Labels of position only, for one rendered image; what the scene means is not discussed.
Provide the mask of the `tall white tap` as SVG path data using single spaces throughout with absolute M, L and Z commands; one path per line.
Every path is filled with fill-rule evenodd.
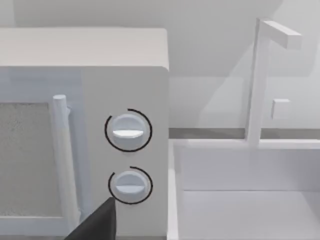
M 287 50 L 300 50 L 301 33 L 269 18 L 257 18 L 252 52 L 249 103 L 245 140 L 250 148 L 259 146 L 263 118 L 263 104 L 268 78 L 270 42 Z

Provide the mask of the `microwave door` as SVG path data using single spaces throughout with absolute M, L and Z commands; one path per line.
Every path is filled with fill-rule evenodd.
M 0 67 L 0 236 L 66 236 L 53 96 L 72 113 L 81 74 L 66 67 Z

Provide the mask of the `white microwave knob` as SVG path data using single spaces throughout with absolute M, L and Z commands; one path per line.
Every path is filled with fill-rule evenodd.
M 142 168 L 130 166 L 129 170 L 113 172 L 108 178 L 110 195 L 124 205 L 138 205 L 152 194 L 154 183 Z
M 104 123 L 104 136 L 116 150 L 135 153 L 150 143 L 153 137 L 153 126 L 143 112 L 128 108 L 125 113 L 107 117 Z

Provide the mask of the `pale microwave oven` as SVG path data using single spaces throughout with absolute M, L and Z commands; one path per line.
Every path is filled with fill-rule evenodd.
M 165 239 L 169 213 L 166 30 L 0 27 L 0 67 L 80 71 L 81 86 L 74 98 L 76 108 L 68 117 L 79 225 L 112 197 L 108 189 L 110 175 L 135 166 L 151 176 L 153 192 L 146 201 L 136 205 L 115 199 L 115 240 Z M 115 149 L 104 134 L 108 116 L 121 115 L 128 108 L 143 112 L 153 127 L 151 141 L 138 152 Z M 70 233 L 65 236 L 0 235 L 0 239 L 65 239 Z

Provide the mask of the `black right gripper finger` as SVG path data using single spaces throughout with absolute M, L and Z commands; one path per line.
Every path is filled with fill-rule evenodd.
M 64 240 L 116 240 L 116 200 L 109 197 Z

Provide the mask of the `white sink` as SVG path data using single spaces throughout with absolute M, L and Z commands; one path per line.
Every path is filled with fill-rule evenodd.
M 320 240 L 320 141 L 168 145 L 168 240 Z

